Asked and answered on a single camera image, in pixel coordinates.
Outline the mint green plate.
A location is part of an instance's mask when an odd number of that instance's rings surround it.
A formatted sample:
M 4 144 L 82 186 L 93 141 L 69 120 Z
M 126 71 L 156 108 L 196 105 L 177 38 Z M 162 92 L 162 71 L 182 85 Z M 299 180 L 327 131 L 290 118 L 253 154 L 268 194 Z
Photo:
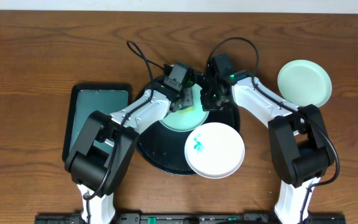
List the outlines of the mint green plate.
M 160 120 L 160 123 L 164 127 L 172 131 L 186 132 L 197 128 L 206 121 L 209 113 L 207 111 L 203 111 L 202 109 L 200 100 L 201 87 L 198 84 L 194 84 L 193 87 L 195 88 L 195 110 L 189 113 L 178 113 L 177 111 L 170 113 L 164 119 Z
M 300 106 L 323 106 L 333 89 L 327 71 L 309 60 L 286 63 L 278 73 L 277 85 L 284 99 Z

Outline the green yellow sponge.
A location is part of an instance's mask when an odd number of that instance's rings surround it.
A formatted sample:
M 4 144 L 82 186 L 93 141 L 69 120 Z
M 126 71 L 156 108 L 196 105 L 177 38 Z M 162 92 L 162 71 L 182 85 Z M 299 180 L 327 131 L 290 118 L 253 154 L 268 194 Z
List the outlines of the green yellow sponge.
M 191 111 L 194 111 L 195 107 L 193 105 L 181 105 L 179 109 L 177 110 L 178 113 L 189 113 Z

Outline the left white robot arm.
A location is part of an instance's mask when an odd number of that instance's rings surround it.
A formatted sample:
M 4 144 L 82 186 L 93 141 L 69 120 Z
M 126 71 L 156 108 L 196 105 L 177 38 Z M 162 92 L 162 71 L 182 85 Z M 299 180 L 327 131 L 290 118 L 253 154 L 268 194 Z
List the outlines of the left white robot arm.
M 85 223 L 111 223 L 116 210 L 114 191 L 121 184 L 140 134 L 180 108 L 185 91 L 200 73 L 182 64 L 164 67 L 151 79 L 143 95 L 111 114 L 92 112 L 64 158 L 65 170 L 83 197 Z

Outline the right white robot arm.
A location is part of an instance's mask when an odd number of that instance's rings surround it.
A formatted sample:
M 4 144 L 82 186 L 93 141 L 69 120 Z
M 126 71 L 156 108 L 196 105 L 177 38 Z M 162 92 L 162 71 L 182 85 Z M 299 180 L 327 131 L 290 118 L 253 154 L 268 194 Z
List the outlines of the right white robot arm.
M 210 55 L 201 92 L 206 111 L 237 105 L 266 125 L 273 167 L 282 180 L 274 212 L 280 223 L 304 223 L 313 190 L 340 171 L 322 114 L 315 105 L 285 101 L 261 84 L 255 71 L 236 70 L 226 54 Z

